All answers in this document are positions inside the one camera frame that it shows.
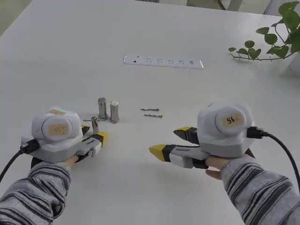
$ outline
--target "electrical outlet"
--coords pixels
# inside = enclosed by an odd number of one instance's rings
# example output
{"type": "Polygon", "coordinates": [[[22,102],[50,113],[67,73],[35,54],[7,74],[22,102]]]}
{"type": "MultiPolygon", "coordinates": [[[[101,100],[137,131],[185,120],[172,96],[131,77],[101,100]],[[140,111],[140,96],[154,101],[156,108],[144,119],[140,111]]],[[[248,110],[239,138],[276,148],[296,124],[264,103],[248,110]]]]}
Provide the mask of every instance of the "electrical outlet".
{"type": "Polygon", "coordinates": [[[185,58],[161,58],[145,57],[141,55],[125,55],[124,63],[130,65],[203,69],[203,64],[200,60],[191,60],[185,58]]]}

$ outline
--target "metal pin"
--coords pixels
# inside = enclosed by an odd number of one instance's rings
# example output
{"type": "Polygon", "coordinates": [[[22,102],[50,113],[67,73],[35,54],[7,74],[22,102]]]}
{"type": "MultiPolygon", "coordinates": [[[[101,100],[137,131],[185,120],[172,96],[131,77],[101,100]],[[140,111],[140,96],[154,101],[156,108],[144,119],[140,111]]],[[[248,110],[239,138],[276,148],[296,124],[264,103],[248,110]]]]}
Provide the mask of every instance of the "metal pin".
{"type": "Polygon", "coordinates": [[[154,111],[154,112],[158,112],[159,109],[141,109],[142,111],[154,111]]]}
{"type": "Polygon", "coordinates": [[[92,117],[92,127],[93,127],[93,134],[96,134],[99,132],[99,125],[98,125],[98,118],[92,117]]]}
{"type": "Polygon", "coordinates": [[[99,115],[98,118],[100,120],[107,120],[107,112],[106,112],[106,98],[101,97],[98,99],[98,107],[99,107],[99,115]]]}
{"type": "Polygon", "coordinates": [[[117,101],[111,101],[111,123],[119,122],[119,103],[117,101]]]}
{"type": "Polygon", "coordinates": [[[148,117],[156,117],[156,118],[162,118],[163,115],[152,115],[152,114],[144,114],[144,116],[148,116],[148,117]]]}
{"type": "MultiPolygon", "coordinates": [[[[91,122],[92,120],[83,120],[84,122],[91,122]]],[[[101,121],[101,119],[97,119],[98,122],[101,121]]]]}

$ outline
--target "handwritten number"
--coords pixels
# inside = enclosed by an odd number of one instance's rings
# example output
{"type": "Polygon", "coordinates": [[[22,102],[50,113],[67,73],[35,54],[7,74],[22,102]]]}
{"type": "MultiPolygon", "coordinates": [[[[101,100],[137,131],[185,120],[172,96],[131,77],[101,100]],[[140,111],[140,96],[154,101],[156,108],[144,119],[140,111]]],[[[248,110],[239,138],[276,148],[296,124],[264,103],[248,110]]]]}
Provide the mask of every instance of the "handwritten number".
{"type": "Polygon", "coordinates": [[[233,117],[228,117],[227,118],[227,122],[228,124],[232,124],[234,123],[235,121],[239,121],[239,119],[236,117],[235,119],[233,117]]]}

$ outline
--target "table surface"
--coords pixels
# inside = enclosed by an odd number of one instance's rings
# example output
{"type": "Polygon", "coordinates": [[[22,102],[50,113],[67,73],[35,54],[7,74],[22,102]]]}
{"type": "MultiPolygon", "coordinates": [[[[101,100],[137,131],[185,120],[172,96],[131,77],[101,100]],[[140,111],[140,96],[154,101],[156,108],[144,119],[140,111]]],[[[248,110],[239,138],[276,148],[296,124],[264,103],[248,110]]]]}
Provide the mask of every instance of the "table surface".
{"type": "MultiPolygon", "coordinates": [[[[300,79],[287,59],[238,61],[228,47],[252,39],[267,50],[259,27],[279,17],[134,0],[33,1],[0,38],[1,167],[30,132],[35,115],[56,105],[88,119],[97,99],[120,103],[120,122],[101,122],[111,133],[93,159],[74,167],[60,224],[232,224],[242,220],[221,182],[203,170],[162,163],[148,147],[185,144],[173,134],[195,126],[210,103],[247,103],[260,127],[299,152],[300,79]],[[125,54],[201,59],[203,70],[123,64],[125,54]],[[163,119],[140,108],[160,108],[163,119]]],[[[272,140],[252,151],[268,170],[287,175],[292,167],[272,140]]],[[[0,193],[24,177],[30,157],[12,165],[0,193]]]]}

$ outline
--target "gray striped sleeve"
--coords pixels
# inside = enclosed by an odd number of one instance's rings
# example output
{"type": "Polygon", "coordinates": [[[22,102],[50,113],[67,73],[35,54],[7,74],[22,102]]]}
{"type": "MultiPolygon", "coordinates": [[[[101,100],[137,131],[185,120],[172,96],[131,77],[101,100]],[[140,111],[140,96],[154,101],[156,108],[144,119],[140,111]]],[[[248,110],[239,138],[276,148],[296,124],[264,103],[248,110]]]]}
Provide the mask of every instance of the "gray striped sleeve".
{"type": "Polygon", "coordinates": [[[65,208],[71,182],[63,163],[42,162],[18,180],[0,199],[0,224],[49,225],[65,208]]]}
{"type": "Polygon", "coordinates": [[[221,176],[245,224],[300,224],[300,196],[287,177],[263,170],[249,156],[226,164],[221,176]]]}

